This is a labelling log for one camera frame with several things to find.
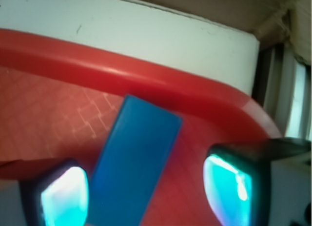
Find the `red surface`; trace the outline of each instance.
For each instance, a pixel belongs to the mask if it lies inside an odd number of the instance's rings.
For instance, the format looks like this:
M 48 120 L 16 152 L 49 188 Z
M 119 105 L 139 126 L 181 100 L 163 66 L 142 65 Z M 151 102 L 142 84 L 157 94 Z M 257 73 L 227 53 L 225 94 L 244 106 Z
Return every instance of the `red surface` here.
M 127 93 L 183 117 L 143 225 L 217 225 L 202 180 L 208 147 L 280 136 L 261 107 L 236 89 L 103 50 L 0 30 L 0 65 L 6 160 L 69 156 L 91 171 L 119 96 Z

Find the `blue plastic piece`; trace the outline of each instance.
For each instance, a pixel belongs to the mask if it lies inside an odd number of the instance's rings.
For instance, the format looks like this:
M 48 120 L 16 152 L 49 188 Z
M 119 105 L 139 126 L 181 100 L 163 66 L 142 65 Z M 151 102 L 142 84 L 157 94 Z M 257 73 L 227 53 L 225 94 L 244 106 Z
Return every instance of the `blue plastic piece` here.
M 140 224 L 181 123 L 164 109 L 125 98 L 91 179 L 88 223 Z

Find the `beige surface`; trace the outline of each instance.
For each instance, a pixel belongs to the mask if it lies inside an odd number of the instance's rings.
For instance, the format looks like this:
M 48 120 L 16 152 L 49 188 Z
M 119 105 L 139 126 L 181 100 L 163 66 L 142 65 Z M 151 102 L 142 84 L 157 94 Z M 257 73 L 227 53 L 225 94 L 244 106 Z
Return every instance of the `beige surface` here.
M 253 32 L 293 0 L 142 0 Z
M 299 0 L 291 11 L 291 43 L 300 62 L 311 65 L 311 0 Z

